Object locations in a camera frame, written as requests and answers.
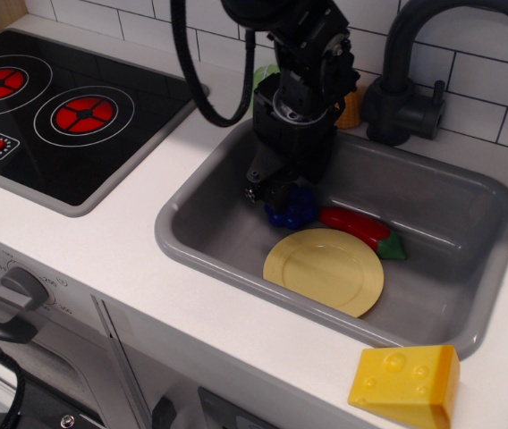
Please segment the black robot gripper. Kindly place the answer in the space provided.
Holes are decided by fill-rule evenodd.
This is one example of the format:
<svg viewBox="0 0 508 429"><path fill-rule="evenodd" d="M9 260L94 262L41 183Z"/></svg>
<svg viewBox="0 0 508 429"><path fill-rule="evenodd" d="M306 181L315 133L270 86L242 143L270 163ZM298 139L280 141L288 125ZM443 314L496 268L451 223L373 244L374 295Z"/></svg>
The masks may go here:
<svg viewBox="0 0 508 429"><path fill-rule="evenodd" d="M247 172L245 197L262 201L274 212L284 212L291 183L271 179L279 172L294 172L312 184L324 177L334 145L333 112L314 122L296 122L275 106L280 78L270 76L254 91L252 128L257 151Z"/></svg>

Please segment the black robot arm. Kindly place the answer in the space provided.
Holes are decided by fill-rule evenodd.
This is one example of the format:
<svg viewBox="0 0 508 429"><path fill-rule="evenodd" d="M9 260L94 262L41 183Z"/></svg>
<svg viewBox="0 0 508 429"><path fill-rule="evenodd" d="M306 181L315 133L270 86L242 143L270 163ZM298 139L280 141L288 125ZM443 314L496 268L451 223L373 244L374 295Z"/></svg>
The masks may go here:
<svg viewBox="0 0 508 429"><path fill-rule="evenodd" d="M279 72L254 91L256 154L246 195L281 214L292 183L313 184L328 166L336 121L355 90L349 22L333 1L225 1L227 14L274 42Z"/></svg>

